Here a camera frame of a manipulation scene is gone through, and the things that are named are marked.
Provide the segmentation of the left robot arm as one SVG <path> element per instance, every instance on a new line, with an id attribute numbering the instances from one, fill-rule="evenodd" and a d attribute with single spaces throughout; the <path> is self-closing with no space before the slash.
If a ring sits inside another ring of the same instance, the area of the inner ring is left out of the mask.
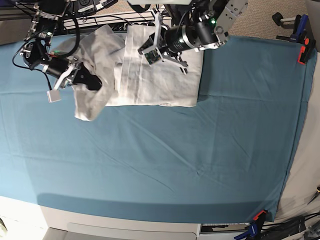
<path id="1" fill-rule="evenodd" d="M 163 58 L 188 50 L 217 49 L 227 43 L 229 30 L 247 7 L 247 0 L 192 0 L 172 27 L 166 26 L 163 14 L 154 9 L 154 33 L 138 53 Z"/>

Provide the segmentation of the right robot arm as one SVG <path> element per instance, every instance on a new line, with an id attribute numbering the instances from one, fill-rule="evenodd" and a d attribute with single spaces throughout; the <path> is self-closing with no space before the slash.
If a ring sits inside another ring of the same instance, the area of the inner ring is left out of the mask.
<path id="1" fill-rule="evenodd" d="M 37 70 L 42 66 L 45 76 L 56 78 L 54 86 L 49 83 L 51 91 L 58 91 L 67 86 L 85 85 L 90 91 L 102 87 L 101 80 L 76 58 L 80 46 L 80 28 L 76 16 L 71 12 L 70 0 L 36 0 L 31 2 L 35 13 L 24 44 L 18 50 L 25 63 L 24 69 Z M 68 52 L 50 51 L 52 39 L 61 21 L 70 18 L 75 25 L 74 46 Z"/>

